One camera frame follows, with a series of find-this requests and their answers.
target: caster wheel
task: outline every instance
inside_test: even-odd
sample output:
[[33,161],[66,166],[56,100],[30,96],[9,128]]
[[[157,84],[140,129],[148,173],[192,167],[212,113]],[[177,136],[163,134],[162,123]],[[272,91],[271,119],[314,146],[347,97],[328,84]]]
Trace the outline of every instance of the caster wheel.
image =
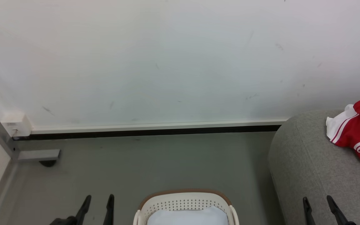
[[41,165],[45,166],[46,168],[50,168],[55,165],[56,160],[47,160],[47,161],[39,161]]

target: wall outlet box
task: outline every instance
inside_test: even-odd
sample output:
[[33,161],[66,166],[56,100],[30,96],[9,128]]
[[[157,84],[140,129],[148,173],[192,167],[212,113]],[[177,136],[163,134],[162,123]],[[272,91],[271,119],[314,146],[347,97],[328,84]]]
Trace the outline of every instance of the wall outlet box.
[[27,116],[23,113],[9,113],[1,120],[1,124],[11,137],[29,136],[32,126]]

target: white cloth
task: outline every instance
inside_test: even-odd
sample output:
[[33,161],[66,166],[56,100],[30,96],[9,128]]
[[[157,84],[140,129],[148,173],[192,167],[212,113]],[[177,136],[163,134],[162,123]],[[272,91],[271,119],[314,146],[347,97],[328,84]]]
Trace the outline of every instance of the white cloth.
[[203,210],[158,210],[148,219],[148,225],[228,225],[227,214],[211,206]]
[[337,143],[348,121],[357,116],[358,114],[354,110],[353,104],[349,104],[345,107],[345,111],[338,116],[334,118],[327,117],[327,137],[330,138],[330,141],[334,144]]

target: black baseboard strip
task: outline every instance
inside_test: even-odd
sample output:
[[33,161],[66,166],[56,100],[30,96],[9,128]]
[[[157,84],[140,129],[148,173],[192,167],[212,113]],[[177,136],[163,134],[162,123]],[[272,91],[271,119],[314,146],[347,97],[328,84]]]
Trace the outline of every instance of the black baseboard strip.
[[264,132],[277,131],[281,125],[243,126],[243,127],[208,127],[208,128],[184,128],[184,129],[161,129],[145,131],[105,131],[105,132],[80,132],[61,134],[31,134],[27,137],[15,137],[15,141],[31,140],[57,140],[72,138],[96,138],[96,137],[124,137],[124,136],[148,136],[170,134],[207,134],[207,133],[238,133],[238,132]]

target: white pillow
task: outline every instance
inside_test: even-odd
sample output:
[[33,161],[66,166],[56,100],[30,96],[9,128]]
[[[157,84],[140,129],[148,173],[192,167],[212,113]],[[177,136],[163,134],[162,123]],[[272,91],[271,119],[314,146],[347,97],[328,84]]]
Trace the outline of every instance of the white pillow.
[[211,206],[204,210],[158,210],[148,219],[148,225],[228,225],[227,214]]

